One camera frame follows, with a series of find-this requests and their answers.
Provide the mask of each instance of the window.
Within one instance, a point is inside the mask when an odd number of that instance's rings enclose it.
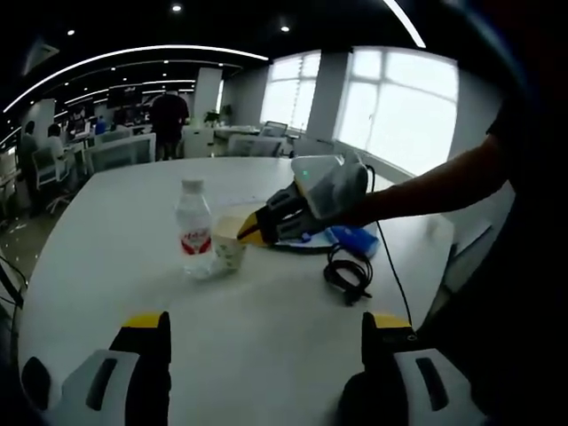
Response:
[[[264,93],[261,122],[284,122],[305,130],[312,110],[320,58],[318,51],[274,61]]]
[[[335,137],[421,175],[447,160],[457,67],[410,51],[355,49]]]
[[[223,99],[223,87],[225,86],[225,80],[221,80],[219,84],[219,93],[217,94],[217,103],[215,106],[215,110],[218,113],[221,113],[221,100]]]

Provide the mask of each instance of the ceiling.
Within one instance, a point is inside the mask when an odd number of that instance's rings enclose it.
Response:
[[[171,10],[174,3],[182,6],[181,12]],[[398,4],[411,18],[428,51],[458,59],[461,67],[489,80],[507,81],[507,72],[499,60],[455,9],[438,0],[398,0]],[[10,3],[4,16],[10,18],[12,29],[3,26],[0,30],[6,41],[4,66],[0,67],[2,109],[24,90],[62,68],[133,47],[197,44],[269,59],[314,49],[345,50],[354,45],[416,48],[382,0],[98,0],[85,4],[33,0],[32,4]],[[280,31],[283,25],[290,31]],[[75,31],[71,36],[67,35],[70,29]],[[41,45],[55,48],[55,54],[28,70],[30,53],[34,46]],[[120,84],[125,77],[128,83],[196,79],[204,62],[212,67],[223,64],[224,78],[243,68],[266,64],[231,53],[196,50],[142,51],[97,60],[32,91],[0,119],[0,135],[10,130],[7,120],[13,125],[32,100],[55,98],[62,108],[66,100]]]

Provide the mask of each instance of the person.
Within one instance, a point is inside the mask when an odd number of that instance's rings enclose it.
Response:
[[[338,220],[365,225],[462,209],[511,183],[516,199],[485,261],[419,330],[470,379],[482,411],[504,423],[544,393],[547,358],[554,356],[555,314],[563,311],[557,305],[557,278],[542,258],[546,239],[555,234],[547,209],[555,180],[536,184],[549,176],[544,116],[525,99],[506,100],[480,146],[401,185],[368,194]]]
[[[37,191],[36,167],[34,166],[33,153],[37,151],[37,142],[34,137],[36,122],[30,121],[26,124],[24,134],[20,143],[16,147],[16,156],[18,158],[18,167],[21,170],[21,176],[26,181],[28,188],[29,200],[32,204],[32,214],[41,210],[39,193]]]
[[[187,117],[187,104],[176,91],[168,91],[154,101],[150,108],[150,122],[152,132],[156,134],[156,158],[168,160],[175,157]]]
[[[61,141],[61,128],[58,124],[52,124],[47,129],[47,141],[46,146],[51,149],[53,158],[55,159],[55,165],[62,175],[65,173],[65,168],[67,166],[65,162],[65,149],[63,148],[63,142]]]
[[[105,123],[105,118],[100,115],[99,119],[97,120],[97,124],[95,124],[95,135],[102,135],[105,131],[107,131],[107,124]]]

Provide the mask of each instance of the blue object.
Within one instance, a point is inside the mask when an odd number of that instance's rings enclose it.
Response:
[[[362,253],[367,258],[374,256],[379,248],[379,239],[357,226],[330,226],[325,235],[332,244],[340,243],[349,251]]]

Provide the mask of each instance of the desk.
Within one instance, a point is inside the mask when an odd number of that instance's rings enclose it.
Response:
[[[372,299],[345,307],[323,280],[326,257],[248,248],[214,282],[184,278],[174,206],[181,177],[205,177],[213,217],[232,200],[266,200],[292,180],[290,160],[214,158],[98,173],[63,213],[40,255],[22,313],[19,363],[32,356],[58,386],[131,315],[169,311],[169,425],[313,425],[361,371],[367,310],[405,317],[383,248]],[[441,216],[383,222],[414,324],[441,281],[454,229]]]

